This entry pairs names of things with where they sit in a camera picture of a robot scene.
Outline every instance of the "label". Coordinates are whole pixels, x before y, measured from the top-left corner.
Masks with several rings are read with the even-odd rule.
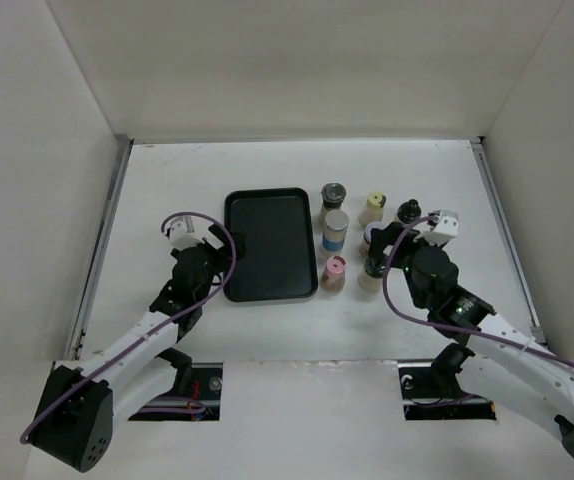
[[[340,242],[332,242],[323,235],[323,248],[328,252],[340,252],[345,245],[345,239],[343,238]]]

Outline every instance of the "black tray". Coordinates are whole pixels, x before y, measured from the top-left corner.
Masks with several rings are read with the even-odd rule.
[[[232,302],[310,297],[318,289],[309,197],[301,188],[244,190],[225,200],[225,227],[242,233],[245,257],[225,295]]]

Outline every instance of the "bottle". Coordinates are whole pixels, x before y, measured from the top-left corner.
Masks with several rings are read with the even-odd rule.
[[[371,222],[382,222],[386,201],[387,197],[385,197],[383,192],[371,192],[367,197],[363,211],[358,217],[360,224],[363,227],[367,227]]]
[[[323,252],[329,257],[340,255],[345,244],[349,217],[342,210],[332,210],[325,216]]]
[[[369,247],[371,246],[371,231],[376,230],[384,230],[387,228],[383,222],[371,222],[369,225],[365,227],[365,233],[363,233],[363,239],[360,242],[360,246],[358,250],[363,257],[369,255]]]
[[[383,288],[383,275],[385,272],[385,257],[367,257],[363,269],[358,275],[358,285],[371,293],[375,293]]]
[[[328,259],[320,280],[321,287],[328,292],[340,292],[345,286],[346,265],[345,259],[339,255],[334,255]]]
[[[325,217],[332,210],[340,209],[347,190],[340,183],[328,183],[323,187],[323,205],[320,207],[320,216],[318,217],[320,224],[325,225]]]
[[[409,225],[414,220],[418,220],[421,214],[422,211],[420,205],[418,205],[418,201],[412,198],[398,207],[398,212],[396,212],[394,220],[403,225]]]

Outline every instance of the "white wall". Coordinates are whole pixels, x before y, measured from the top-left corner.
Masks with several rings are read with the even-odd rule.
[[[574,358],[574,0],[567,0],[486,139],[545,333]]]
[[[0,0],[0,479],[58,357],[116,142],[43,0]]]
[[[50,0],[116,132],[487,132],[561,0]]]

